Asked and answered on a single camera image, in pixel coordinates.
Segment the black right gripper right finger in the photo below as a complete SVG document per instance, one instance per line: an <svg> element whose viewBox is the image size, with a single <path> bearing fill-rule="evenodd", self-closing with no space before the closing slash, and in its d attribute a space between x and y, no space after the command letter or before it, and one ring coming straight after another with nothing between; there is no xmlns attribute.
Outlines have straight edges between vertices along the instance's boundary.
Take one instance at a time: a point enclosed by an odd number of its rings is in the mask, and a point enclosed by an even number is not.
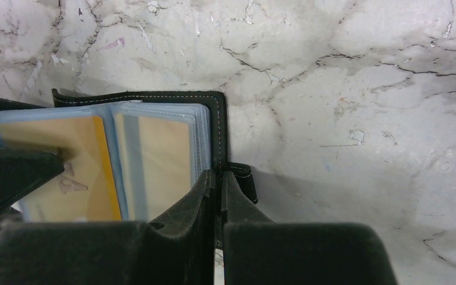
<svg viewBox="0 0 456 285"><path fill-rule="evenodd" d="M276 223L222 177L226 284L396 284L375 231L356 223Z"/></svg>

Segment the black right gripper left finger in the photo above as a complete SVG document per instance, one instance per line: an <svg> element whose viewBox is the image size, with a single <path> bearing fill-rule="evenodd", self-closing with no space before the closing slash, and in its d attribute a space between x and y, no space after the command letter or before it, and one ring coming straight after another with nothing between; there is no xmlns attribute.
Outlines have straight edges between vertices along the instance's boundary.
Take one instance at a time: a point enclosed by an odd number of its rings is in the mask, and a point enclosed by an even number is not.
<svg viewBox="0 0 456 285"><path fill-rule="evenodd" d="M0 231L0 284L212 284L216 175L150 222L14 223Z"/></svg>

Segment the black card holder wallet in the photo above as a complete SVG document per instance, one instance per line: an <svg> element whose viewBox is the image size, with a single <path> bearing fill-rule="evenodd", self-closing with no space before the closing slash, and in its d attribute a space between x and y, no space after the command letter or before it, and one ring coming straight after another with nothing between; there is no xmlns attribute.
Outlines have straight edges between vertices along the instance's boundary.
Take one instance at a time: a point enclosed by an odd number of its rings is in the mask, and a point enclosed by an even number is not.
<svg viewBox="0 0 456 285"><path fill-rule="evenodd" d="M18 199L26 221L150 221L205 170L234 173L257 203L251 168L229 160L223 93L52 93L53 107L0 100L0 147L51 152L64 164Z"/></svg>

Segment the gold yellow card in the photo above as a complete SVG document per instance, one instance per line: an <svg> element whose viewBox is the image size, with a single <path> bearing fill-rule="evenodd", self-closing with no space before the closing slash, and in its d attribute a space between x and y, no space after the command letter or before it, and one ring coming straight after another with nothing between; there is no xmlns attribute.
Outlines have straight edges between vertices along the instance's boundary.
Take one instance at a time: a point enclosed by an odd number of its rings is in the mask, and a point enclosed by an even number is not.
<svg viewBox="0 0 456 285"><path fill-rule="evenodd" d="M189 126L123 113L113 119L129 218L151 221L191 188Z"/></svg>

